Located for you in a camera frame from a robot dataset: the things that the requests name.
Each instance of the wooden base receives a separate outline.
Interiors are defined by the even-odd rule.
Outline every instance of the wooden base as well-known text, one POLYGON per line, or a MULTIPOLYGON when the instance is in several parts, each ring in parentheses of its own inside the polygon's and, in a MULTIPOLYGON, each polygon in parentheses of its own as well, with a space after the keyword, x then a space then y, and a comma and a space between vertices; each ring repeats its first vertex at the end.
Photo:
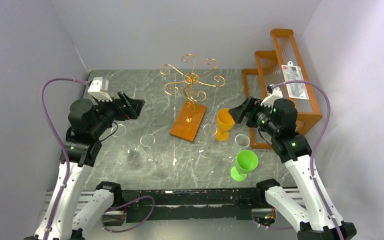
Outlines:
POLYGON ((171 128, 170 135, 193 142, 197 135, 198 129, 200 128, 201 122, 204 118, 204 114, 207 107, 201 104, 195 103, 195 110, 190 113, 191 121, 188 122, 188 113, 192 110, 193 105, 189 101, 185 101, 180 109, 179 115, 174 121, 173 127, 171 128))

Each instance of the tabletop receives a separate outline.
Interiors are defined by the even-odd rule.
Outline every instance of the tabletop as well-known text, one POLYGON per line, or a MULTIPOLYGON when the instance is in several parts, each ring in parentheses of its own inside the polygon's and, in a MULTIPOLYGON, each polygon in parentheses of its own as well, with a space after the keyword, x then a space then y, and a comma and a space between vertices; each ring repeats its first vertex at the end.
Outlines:
MULTIPOLYGON (((207 107, 202 123, 194 142, 188 142, 170 135, 170 129, 179 114, 186 98, 182 89, 186 83, 178 84, 179 94, 168 95, 164 92, 164 85, 183 79, 175 70, 164 76, 158 69, 122 69, 122 70, 93 70, 89 75, 104 77, 109 80, 108 94, 116 97, 118 92, 124 92, 133 99, 145 100, 140 116, 137 120, 127 120, 122 123, 126 133, 120 137, 111 136, 102 142, 102 148, 96 158, 93 171, 84 186, 85 191, 93 191, 102 181, 121 184, 124 190, 156 190, 156 189, 208 189, 208 188, 248 188, 256 183, 276 179, 283 187, 295 187, 296 184, 279 157, 272 150, 251 149, 258 156, 258 166, 245 181, 237 182, 230 176, 236 154, 232 145, 238 134, 250 135, 245 121, 236 124, 230 131, 227 141, 215 141, 214 153, 211 157, 203 158, 199 154, 202 145, 202 131, 205 124, 216 124, 217 113, 223 108, 233 108, 244 102, 244 85, 240 69, 216 69, 200 78, 201 82, 214 84, 214 76, 221 75, 226 83, 222 87, 201 85, 196 92, 203 90, 207 98, 200 104, 207 107), (144 134, 155 137, 157 153, 162 156, 162 164, 151 167, 148 164, 148 153, 140 144, 144 134), (132 142, 137 146, 134 154, 125 155, 122 148, 132 142)), ((262 98, 260 82, 257 76, 248 78, 249 94, 255 98, 262 98)), ((87 93, 83 97, 92 99, 87 93)), ((109 135, 108 129, 102 138, 109 135)), ((257 135, 257 142, 264 142, 257 135)))

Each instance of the purple cable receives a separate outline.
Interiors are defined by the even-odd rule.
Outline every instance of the purple cable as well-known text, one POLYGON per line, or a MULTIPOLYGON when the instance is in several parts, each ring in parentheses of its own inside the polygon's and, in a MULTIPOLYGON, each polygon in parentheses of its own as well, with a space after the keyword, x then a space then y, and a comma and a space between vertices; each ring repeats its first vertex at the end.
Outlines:
MULTIPOLYGON (((50 210, 49 218, 46 224, 46 228, 49 229, 52 225, 52 221, 54 220, 55 213, 57 211, 58 203, 60 202, 61 195, 63 194, 64 185, 67 184, 67 181, 69 180, 70 176, 70 160, 69 160, 69 154, 67 153, 66 148, 64 147, 64 143, 61 140, 60 136, 58 136, 57 130, 55 129, 54 125, 52 124, 51 118, 49 117, 48 111, 45 106, 45 99, 44 99, 44 92, 45 88, 48 84, 55 82, 55 81, 69 81, 69 82, 76 82, 79 84, 88 85, 87 81, 84 80, 77 80, 77 79, 71 79, 71 78, 54 78, 51 80, 48 80, 43 84, 43 86, 40 88, 40 103, 42 105, 43 112, 45 113, 45 119, 47 124, 49 125, 50 130, 52 131, 53 135, 55 136, 56 140, 58 141, 59 147, 62 149, 62 153, 64 154, 65 163, 67 166, 67 170, 65 172, 65 177, 62 180, 62 185, 59 187, 58 193, 56 194, 55 201, 53 202, 53 206, 50 210)), ((46 231, 43 235, 43 240, 48 240, 49 231, 46 231)))
POLYGON ((115 210, 118 210, 118 209, 122 209, 126 206, 129 206, 130 204, 133 204, 133 203, 136 203, 137 201, 139 200, 142 200, 142 199, 151 199, 152 200, 152 208, 151 210, 149 211, 149 214, 148 216, 146 216, 141 222, 139 222, 138 224, 130 227, 130 228, 127 228, 127 229, 124 229, 124 230, 111 230, 111 229, 108 229, 104 226, 104 215, 102 215, 102 217, 100 218, 100 222, 102 224, 102 229, 104 229, 105 231, 107 232, 110 232, 110 233, 124 233, 124 232, 127 232, 127 231, 130 231, 130 230, 133 230, 137 227, 139 227, 140 225, 144 224, 144 222, 146 220, 148 220, 148 218, 151 216, 152 212, 154 211, 154 208, 155 208, 155 200, 152 196, 141 196, 141 197, 138 197, 136 198, 135 200, 132 200, 132 201, 129 201, 128 203, 125 203, 121 206, 117 206, 117 207, 113 207, 113 208, 109 208, 108 210, 105 211, 105 213, 108 213, 108 212, 111 212, 111 211, 115 211, 115 210))
MULTIPOLYGON (((280 87, 282 85, 293 84, 293 83, 303 83, 303 84, 308 84, 308 85, 313 86, 314 88, 316 88, 323 95, 324 99, 326 100, 326 104, 327 104, 326 121, 324 122, 323 128, 321 129, 321 132, 318 135, 317 140, 315 141, 315 144, 314 144, 311 156, 310 156, 310 172, 311 172, 311 175, 314 176, 315 175, 314 167, 313 167, 314 166, 314 157, 316 155, 316 149, 319 146, 320 140, 322 139, 323 135, 325 134, 326 128, 328 127, 329 119, 331 118, 331 103, 329 102, 329 98, 326 95, 325 91, 323 91, 319 86, 317 86, 314 83, 311 83, 309 81, 301 81, 301 80, 284 81, 284 82, 281 82, 281 83, 278 83, 278 84, 274 85, 273 88, 275 89, 275 88, 278 88, 278 87, 280 87)), ((324 207, 327 210, 327 213, 329 213, 329 215, 331 216, 332 222, 335 225, 335 228, 336 228, 336 231, 337 231, 337 233, 339 235, 340 240, 344 240, 344 236, 342 236, 341 229, 340 229, 336 219, 334 217, 332 217, 334 214, 333 214, 333 212, 332 212, 328 202, 326 201, 326 198, 323 195, 322 190, 320 189, 320 186, 319 186, 319 183, 317 181, 317 178, 313 177, 312 180, 314 182, 314 186, 315 186, 315 188, 317 190, 317 193, 320 196, 321 201, 323 202, 324 207)))

